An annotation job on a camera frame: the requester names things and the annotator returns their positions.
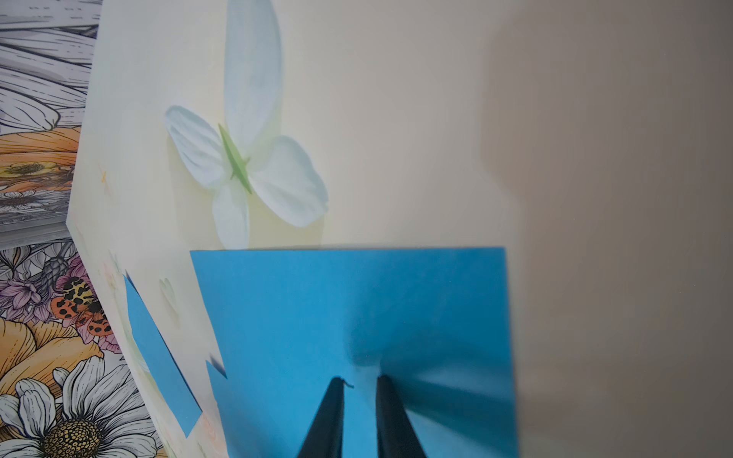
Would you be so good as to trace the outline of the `blue paper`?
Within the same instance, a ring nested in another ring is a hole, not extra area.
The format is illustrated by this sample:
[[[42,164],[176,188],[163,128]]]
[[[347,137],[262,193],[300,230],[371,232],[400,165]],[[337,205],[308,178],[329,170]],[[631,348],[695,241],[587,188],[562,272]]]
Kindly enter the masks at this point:
[[[188,438],[202,409],[130,277],[124,277],[132,336],[156,386]]]
[[[376,456],[381,375],[428,456],[518,456],[503,249],[198,251],[192,261],[221,353],[209,378],[230,456],[296,456],[337,377],[344,456]]]

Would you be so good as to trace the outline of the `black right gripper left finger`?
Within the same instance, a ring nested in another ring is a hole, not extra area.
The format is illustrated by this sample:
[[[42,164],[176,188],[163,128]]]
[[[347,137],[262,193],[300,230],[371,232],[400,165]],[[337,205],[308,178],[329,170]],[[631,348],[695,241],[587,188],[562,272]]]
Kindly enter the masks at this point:
[[[343,453],[346,381],[334,377],[316,412],[298,458],[341,458]]]

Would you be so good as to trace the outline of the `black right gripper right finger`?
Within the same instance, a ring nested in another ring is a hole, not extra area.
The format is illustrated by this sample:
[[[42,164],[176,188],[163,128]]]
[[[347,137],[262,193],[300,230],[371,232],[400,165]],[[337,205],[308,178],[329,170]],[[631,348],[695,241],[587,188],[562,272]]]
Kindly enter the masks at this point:
[[[379,458],[426,458],[396,387],[387,375],[377,380],[376,429]]]

